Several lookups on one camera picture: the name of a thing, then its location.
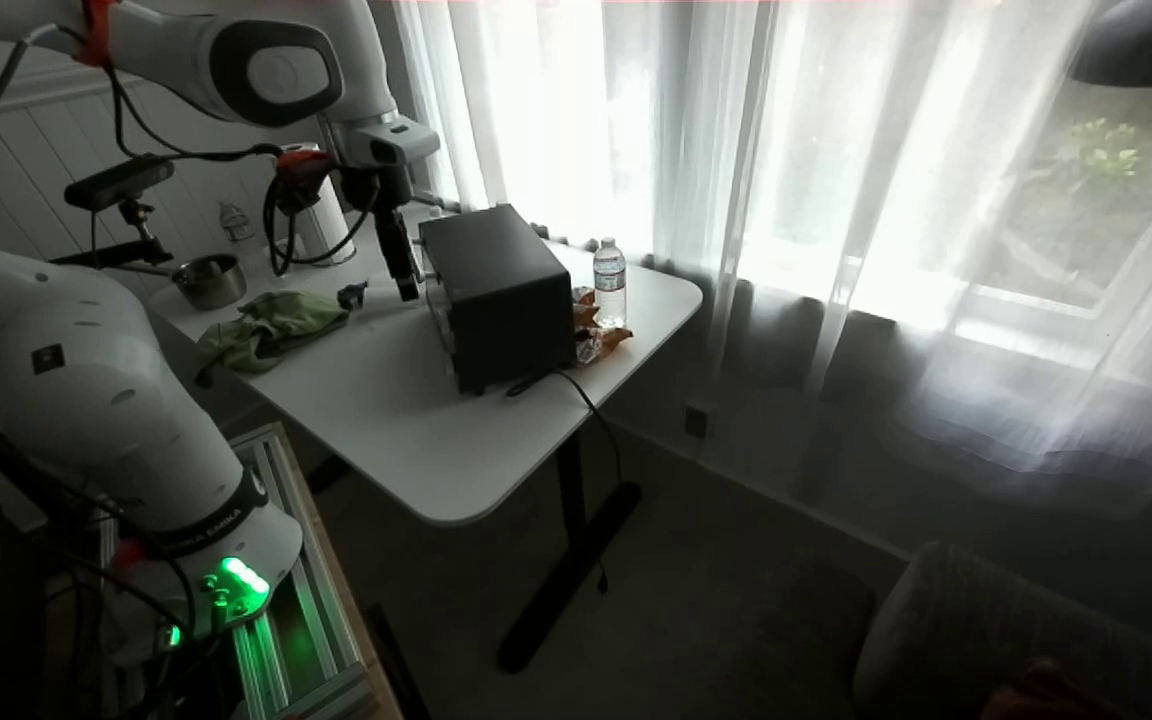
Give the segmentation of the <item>dark lamp shade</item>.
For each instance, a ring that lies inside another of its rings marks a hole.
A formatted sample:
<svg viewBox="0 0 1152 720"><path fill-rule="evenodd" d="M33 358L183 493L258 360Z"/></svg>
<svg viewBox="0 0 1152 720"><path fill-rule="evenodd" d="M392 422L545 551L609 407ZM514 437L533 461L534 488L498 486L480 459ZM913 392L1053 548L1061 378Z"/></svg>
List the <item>dark lamp shade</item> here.
<svg viewBox="0 0 1152 720"><path fill-rule="evenodd" d="M1152 88L1152 0L1112 0L1085 28L1069 74L1084 85Z"/></svg>

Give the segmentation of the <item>white paper towel roll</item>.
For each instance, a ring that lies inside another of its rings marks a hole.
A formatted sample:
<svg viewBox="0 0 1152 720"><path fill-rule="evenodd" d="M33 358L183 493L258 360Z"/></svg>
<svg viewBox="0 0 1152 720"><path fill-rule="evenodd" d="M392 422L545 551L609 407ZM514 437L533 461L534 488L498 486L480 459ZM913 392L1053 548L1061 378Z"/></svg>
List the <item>white paper towel roll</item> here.
<svg viewBox="0 0 1152 720"><path fill-rule="evenodd" d="M335 165L316 143L285 143L275 160L275 205L287 219L285 255L291 263L334 266L353 259L353 232L332 181Z"/></svg>

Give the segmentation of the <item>metal bowl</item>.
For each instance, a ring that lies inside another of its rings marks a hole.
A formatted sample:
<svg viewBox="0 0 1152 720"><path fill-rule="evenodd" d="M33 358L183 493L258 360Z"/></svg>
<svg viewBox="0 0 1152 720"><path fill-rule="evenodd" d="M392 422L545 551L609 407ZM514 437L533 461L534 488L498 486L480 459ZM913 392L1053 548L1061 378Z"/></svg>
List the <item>metal bowl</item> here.
<svg viewBox="0 0 1152 720"><path fill-rule="evenodd" d="M247 296L247 275L236 255L200 256L182 264L170 274L189 306L211 311L229 306Z"/></svg>

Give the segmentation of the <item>clear water bottle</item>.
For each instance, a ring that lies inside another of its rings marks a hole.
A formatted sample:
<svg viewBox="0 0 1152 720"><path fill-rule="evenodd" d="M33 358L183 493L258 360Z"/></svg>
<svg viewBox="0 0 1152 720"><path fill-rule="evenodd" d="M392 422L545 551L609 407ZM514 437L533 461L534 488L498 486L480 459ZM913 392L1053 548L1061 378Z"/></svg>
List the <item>clear water bottle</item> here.
<svg viewBox="0 0 1152 720"><path fill-rule="evenodd" d="M596 324L602 328L623 328L627 320L626 253L616 240L604 237L591 262L594 279Z"/></svg>

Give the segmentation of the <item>orange snack packet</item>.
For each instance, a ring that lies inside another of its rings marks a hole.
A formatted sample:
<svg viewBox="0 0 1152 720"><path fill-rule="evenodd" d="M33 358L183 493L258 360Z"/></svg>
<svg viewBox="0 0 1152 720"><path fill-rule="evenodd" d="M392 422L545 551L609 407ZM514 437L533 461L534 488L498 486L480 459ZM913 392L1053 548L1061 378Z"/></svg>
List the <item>orange snack packet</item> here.
<svg viewBox="0 0 1152 720"><path fill-rule="evenodd" d="M593 287L573 287L573 342L579 366L590 366L617 350L634 333L626 324L604 323Z"/></svg>

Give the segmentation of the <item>green cloth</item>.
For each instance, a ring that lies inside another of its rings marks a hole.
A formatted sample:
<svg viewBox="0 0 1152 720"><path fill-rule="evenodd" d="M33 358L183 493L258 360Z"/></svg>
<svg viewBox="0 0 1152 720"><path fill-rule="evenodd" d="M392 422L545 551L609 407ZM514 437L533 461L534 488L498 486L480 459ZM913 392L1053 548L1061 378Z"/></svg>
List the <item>green cloth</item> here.
<svg viewBox="0 0 1152 720"><path fill-rule="evenodd" d="M237 316L200 334L195 344L194 382L211 387L219 367L242 376L270 372L285 355L343 328L348 319L338 302L312 293L262 293L238 306Z"/></svg>

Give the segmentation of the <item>white sheer curtain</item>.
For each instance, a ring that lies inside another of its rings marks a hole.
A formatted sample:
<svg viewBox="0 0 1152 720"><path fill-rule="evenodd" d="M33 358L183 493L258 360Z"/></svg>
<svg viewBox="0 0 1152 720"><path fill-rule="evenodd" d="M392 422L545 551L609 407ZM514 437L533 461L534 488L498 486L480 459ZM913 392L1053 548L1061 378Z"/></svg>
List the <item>white sheer curtain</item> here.
<svg viewBox="0 0 1152 720"><path fill-rule="evenodd" d="M929 331L955 218L937 97L1070 77L1112 0L397 0L422 177L554 240L616 240L704 293L710 387L790 386L801 427L873 430L984 497L1152 501L1152 253L1105 346Z"/></svg>

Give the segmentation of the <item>black microwave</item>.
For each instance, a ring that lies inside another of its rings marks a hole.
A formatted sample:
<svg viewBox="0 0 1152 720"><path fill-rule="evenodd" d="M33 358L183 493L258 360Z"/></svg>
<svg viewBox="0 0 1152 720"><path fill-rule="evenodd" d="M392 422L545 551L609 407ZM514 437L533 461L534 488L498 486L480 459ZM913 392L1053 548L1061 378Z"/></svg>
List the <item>black microwave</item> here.
<svg viewBox="0 0 1152 720"><path fill-rule="evenodd" d="M509 204L419 225L424 293L462 395L575 361L566 266Z"/></svg>

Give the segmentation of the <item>window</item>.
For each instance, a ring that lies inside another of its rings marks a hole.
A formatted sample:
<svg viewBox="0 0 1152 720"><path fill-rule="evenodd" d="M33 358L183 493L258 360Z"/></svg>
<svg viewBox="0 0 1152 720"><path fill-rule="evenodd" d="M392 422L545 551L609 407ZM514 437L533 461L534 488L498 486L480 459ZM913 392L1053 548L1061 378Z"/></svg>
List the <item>window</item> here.
<svg viewBox="0 0 1152 720"><path fill-rule="evenodd" d="M935 106L955 225L925 328L1034 355L1111 342L1152 253L1152 88L992 79Z"/></svg>

